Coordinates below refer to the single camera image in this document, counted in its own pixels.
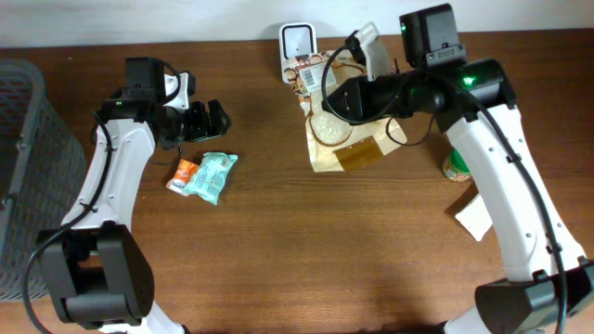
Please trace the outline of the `brown breadcrumb bag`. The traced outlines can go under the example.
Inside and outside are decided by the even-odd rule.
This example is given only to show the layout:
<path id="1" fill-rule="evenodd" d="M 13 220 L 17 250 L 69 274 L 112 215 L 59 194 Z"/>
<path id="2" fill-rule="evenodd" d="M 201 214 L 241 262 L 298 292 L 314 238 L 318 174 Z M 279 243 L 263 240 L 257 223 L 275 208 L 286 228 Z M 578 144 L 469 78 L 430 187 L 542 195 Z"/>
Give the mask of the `brown breadcrumb bag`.
<path id="1" fill-rule="evenodd" d="M 287 58 L 283 81 L 298 97 L 304 114 L 309 160 L 316 173 L 360 170 L 400 148 L 407 137 L 396 121 L 351 125 L 322 109 L 322 71 L 329 51 Z"/>

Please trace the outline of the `white cream tube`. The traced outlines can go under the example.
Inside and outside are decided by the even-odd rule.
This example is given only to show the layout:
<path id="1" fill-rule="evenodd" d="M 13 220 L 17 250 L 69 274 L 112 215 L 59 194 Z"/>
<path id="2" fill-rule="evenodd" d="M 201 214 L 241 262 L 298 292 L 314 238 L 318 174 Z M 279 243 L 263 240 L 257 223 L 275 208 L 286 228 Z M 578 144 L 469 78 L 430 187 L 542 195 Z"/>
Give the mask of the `white cream tube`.
<path id="1" fill-rule="evenodd" d="M 493 221 L 480 194 L 476 195 L 467 206 L 456 213 L 455 219 L 476 241 L 481 241 L 493 226 Z"/>

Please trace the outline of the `green lid spice jar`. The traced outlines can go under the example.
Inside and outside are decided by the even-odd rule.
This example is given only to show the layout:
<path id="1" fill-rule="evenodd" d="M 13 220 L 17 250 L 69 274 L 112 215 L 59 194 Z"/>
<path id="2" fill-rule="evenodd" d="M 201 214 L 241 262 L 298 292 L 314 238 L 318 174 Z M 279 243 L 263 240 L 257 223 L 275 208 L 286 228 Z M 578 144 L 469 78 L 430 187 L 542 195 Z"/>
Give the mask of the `green lid spice jar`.
<path id="1" fill-rule="evenodd" d="M 442 164 L 444 176 L 456 182 L 464 182 L 471 178 L 471 172 L 457 150 L 453 149 Z"/>

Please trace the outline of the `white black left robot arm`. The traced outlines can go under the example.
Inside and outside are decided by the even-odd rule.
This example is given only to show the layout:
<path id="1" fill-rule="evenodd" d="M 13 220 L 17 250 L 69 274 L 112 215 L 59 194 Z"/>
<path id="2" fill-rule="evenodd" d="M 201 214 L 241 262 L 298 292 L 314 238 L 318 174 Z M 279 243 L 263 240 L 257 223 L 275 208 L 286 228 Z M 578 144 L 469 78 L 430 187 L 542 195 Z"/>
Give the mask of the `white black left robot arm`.
<path id="1" fill-rule="evenodd" d="M 58 229 L 44 230 L 29 266 L 40 268 L 59 320 L 103 333 L 186 333 L 155 302 L 152 269 L 131 228 L 142 174 L 156 147 L 224 135 L 216 99 L 191 101 L 196 78 L 157 58 L 128 58 L 125 86 L 94 112 L 96 148 Z"/>

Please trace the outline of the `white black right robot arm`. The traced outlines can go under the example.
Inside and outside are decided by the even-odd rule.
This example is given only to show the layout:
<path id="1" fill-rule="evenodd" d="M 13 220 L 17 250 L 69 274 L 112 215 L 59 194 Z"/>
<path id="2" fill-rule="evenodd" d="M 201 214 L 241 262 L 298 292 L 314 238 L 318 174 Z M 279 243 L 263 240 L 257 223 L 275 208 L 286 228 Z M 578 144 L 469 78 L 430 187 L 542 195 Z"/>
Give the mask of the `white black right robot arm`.
<path id="1" fill-rule="evenodd" d="M 363 76 L 324 91 L 322 107 L 352 125 L 433 116 L 468 166 L 496 230 L 505 277 L 479 286 L 473 307 L 438 333 L 563 330 L 593 302 L 593 262 L 549 196 L 525 141 L 516 95 L 493 59 L 468 61 L 448 4 L 405 14 L 400 28 L 409 71 L 400 72 L 373 24 L 343 49 Z"/>

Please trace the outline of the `small orange white packet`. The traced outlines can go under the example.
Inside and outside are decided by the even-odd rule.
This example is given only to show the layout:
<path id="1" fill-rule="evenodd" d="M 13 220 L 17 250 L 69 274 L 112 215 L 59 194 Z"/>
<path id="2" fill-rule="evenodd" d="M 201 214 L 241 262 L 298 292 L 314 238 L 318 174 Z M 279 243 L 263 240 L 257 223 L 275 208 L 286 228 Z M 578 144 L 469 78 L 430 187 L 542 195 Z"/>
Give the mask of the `small orange white packet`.
<path id="1" fill-rule="evenodd" d="M 189 193 L 185 191 L 185 188 L 199 168 L 198 164 L 181 159 L 178 162 L 174 176 L 166 183 L 165 187 L 178 195 L 188 197 Z"/>

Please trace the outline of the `teal tissue packet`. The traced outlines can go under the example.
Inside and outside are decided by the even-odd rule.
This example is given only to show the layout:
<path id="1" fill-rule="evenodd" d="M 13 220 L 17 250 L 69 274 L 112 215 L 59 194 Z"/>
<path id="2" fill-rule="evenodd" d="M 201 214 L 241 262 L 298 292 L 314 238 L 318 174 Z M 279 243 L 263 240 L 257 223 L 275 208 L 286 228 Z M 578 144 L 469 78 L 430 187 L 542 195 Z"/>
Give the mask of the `teal tissue packet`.
<path id="1" fill-rule="evenodd" d="M 205 201 L 217 205 L 226 179 L 239 157 L 224 152 L 203 154 L 199 169 L 182 189 L 183 195 L 198 195 Z"/>

